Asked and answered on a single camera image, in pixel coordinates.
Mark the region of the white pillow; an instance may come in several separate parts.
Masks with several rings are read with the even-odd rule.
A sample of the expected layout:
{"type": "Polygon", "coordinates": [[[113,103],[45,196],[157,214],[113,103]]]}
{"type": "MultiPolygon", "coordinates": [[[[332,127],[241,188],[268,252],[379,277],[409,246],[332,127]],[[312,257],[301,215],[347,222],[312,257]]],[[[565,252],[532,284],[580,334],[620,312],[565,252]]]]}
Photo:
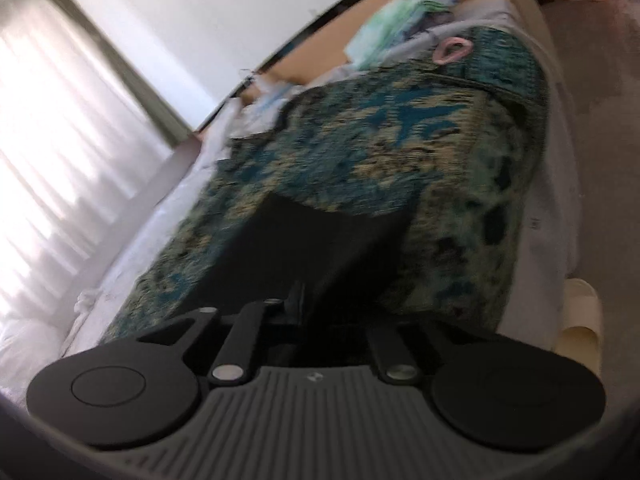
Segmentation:
{"type": "Polygon", "coordinates": [[[30,382],[60,356],[62,333],[36,320],[9,320],[1,329],[1,393],[23,410],[30,382]]]}

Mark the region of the small white rolled cloth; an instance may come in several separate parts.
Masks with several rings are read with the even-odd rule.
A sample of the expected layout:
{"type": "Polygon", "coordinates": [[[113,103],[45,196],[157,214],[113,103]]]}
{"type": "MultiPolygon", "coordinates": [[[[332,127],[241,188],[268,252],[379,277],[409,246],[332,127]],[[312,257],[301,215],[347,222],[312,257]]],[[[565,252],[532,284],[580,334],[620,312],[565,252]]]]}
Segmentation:
{"type": "Polygon", "coordinates": [[[75,314],[77,316],[88,315],[96,305],[96,300],[98,300],[100,296],[101,296],[101,291],[99,289],[83,290],[78,295],[76,302],[74,304],[75,314]]]}

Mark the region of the teal paisley bedspread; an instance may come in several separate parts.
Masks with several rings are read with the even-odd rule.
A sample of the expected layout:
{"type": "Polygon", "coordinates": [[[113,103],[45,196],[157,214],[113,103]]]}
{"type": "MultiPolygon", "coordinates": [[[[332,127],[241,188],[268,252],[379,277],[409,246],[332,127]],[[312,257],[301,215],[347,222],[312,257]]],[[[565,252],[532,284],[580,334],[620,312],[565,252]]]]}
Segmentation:
{"type": "Polygon", "coordinates": [[[104,340],[186,312],[272,192],[329,214],[416,206],[401,307],[497,328],[544,154],[549,86],[518,36],[475,26],[463,37],[472,50],[458,62],[439,66],[423,51],[306,90],[272,129],[233,142],[104,340]]]}

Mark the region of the green drape right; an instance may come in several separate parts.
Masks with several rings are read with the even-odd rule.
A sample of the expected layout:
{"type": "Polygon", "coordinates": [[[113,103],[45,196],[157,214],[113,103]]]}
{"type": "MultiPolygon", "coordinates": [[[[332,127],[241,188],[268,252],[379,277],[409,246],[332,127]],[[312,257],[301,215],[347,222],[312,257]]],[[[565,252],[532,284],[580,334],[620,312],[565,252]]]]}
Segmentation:
{"type": "Polygon", "coordinates": [[[112,45],[75,0],[50,0],[96,44],[107,65],[119,78],[163,138],[177,146],[193,136],[192,130],[168,103],[112,45]]]}

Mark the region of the wooden bed frame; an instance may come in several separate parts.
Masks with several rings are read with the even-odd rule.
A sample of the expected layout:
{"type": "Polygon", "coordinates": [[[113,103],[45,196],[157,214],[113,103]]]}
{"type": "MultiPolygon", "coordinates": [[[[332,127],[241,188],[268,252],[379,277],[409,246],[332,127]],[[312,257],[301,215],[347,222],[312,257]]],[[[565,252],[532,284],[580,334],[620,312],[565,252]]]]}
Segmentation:
{"type": "MultiPolygon", "coordinates": [[[[255,78],[308,84],[346,62],[367,67],[385,50],[425,29],[452,21],[460,0],[342,0],[243,77],[239,96],[255,78]]],[[[511,0],[524,29],[544,50],[555,47],[536,0],[511,0]]]]}

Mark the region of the white sheer curtain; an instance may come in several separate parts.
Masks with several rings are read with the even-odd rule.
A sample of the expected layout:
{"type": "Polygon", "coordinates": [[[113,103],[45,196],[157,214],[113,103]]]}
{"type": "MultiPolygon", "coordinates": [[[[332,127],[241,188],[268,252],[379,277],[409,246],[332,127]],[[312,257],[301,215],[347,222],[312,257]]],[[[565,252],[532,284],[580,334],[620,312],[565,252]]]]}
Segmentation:
{"type": "Polygon", "coordinates": [[[51,0],[1,0],[1,316],[63,326],[171,153],[51,0]]]}

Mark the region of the white crumpled cloth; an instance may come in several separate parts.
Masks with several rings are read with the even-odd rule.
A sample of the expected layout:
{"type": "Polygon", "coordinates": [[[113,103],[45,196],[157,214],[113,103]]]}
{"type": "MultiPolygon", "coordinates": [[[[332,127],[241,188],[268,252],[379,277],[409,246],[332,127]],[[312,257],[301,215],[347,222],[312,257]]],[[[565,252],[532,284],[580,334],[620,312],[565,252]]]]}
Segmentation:
{"type": "Polygon", "coordinates": [[[258,95],[250,104],[243,106],[233,119],[230,139],[247,139],[269,131],[276,125],[285,104],[305,90],[300,84],[275,80],[266,74],[255,74],[252,86],[257,89],[258,95]]]}

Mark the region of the white bed sheet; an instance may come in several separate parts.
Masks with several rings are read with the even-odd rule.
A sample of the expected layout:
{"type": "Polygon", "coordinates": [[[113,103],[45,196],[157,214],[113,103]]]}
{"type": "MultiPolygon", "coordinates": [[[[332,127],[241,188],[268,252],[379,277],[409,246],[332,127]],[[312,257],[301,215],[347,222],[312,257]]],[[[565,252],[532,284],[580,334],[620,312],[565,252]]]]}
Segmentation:
{"type": "MultiPolygon", "coordinates": [[[[523,40],[534,49],[536,59],[551,78],[547,146],[526,196],[518,261],[499,332],[540,348],[552,347],[560,332],[564,281],[577,266],[580,220],[578,172],[564,110],[566,92],[553,56],[526,32],[511,0],[466,0],[454,8],[451,23],[422,32],[408,46],[393,47],[383,58],[414,58],[438,40],[473,25],[489,25],[523,40]]],[[[237,98],[224,104],[207,128],[201,153],[189,172],[155,207],[95,288],[101,296],[88,315],[76,318],[62,344],[62,356],[88,350],[100,342],[143,278],[158,268],[169,249],[176,247],[180,229],[193,216],[221,164],[230,158],[232,142],[257,138],[258,134],[241,140],[229,138],[233,119],[243,106],[237,98]]]]}

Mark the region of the light green folded cloth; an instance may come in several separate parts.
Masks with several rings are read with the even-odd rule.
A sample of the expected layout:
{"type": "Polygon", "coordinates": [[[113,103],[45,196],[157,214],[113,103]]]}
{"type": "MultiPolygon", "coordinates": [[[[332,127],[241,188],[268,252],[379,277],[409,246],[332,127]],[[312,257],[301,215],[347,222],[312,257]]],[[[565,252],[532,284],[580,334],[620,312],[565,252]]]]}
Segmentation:
{"type": "Polygon", "coordinates": [[[460,0],[392,0],[371,15],[344,49],[352,66],[362,70],[376,64],[393,47],[454,19],[460,0]]]}

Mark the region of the black pants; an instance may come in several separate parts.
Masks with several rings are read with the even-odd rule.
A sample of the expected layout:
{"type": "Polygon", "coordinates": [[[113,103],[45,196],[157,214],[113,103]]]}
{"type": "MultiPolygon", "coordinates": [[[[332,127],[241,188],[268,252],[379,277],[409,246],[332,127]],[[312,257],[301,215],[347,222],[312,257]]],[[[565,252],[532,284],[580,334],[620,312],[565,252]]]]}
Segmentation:
{"type": "Polygon", "coordinates": [[[492,370],[544,360],[544,350],[499,334],[488,318],[508,267],[499,254],[506,206],[472,203],[471,211],[472,240],[446,234],[420,252],[408,240],[416,200],[386,214],[350,214],[268,195],[206,275],[217,315],[189,359],[207,375],[242,307],[284,299],[303,282],[300,322],[262,326],[247,379],[264,366],[369,364],[378,374],[374,332],[398,333],[419,367],[414,382],[449,365],[492,370]]]}

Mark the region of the cream slipper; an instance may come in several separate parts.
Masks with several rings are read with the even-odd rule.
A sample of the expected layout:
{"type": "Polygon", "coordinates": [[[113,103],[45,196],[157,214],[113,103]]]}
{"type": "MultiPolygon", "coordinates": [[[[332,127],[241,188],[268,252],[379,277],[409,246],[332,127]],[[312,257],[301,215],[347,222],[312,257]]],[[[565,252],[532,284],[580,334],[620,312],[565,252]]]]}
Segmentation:
{"type": "Polygon", "coordinates": [[[553,352],[602,374],[603,309],[597,291],[580,278],[564,282],[561,325],[553,352]]]}

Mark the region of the pink hair scrunchie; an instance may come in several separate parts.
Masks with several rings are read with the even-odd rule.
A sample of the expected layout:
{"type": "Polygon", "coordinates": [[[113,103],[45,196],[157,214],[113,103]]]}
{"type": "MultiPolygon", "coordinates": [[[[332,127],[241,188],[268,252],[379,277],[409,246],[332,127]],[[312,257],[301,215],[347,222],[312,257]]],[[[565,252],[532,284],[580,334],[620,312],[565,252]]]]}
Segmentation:
{"type": "Polygon", "coordinates": [[[458,62],[473,51],[473,43],[462,37],[448,37],[435,48],[432,61],[439,66],[458,62]]]}

